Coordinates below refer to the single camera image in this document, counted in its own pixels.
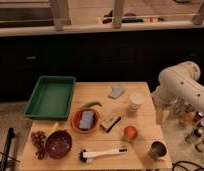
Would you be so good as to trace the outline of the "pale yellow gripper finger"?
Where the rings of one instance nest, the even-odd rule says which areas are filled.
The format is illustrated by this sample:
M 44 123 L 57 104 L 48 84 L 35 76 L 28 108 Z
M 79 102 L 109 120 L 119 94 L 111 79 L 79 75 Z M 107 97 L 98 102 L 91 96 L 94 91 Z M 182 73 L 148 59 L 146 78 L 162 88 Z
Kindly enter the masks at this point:
M 166 108 L 158 108 L 156 110 L 156 123 L 161 125 L 169 116 L 170 110 Z

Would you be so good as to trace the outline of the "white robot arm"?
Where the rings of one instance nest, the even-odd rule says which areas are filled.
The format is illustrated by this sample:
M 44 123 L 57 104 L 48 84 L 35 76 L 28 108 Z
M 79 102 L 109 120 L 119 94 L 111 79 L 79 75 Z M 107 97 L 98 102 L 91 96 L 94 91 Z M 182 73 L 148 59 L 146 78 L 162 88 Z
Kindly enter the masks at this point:
M 204 86 L 197 82 L 200 75 L 199 66 L 192 61 L 165 68 L 159 73 L 159 85 L 152 93 L 157 124 L 163 123 L 164 111 L 178 98 L 204 114 Z

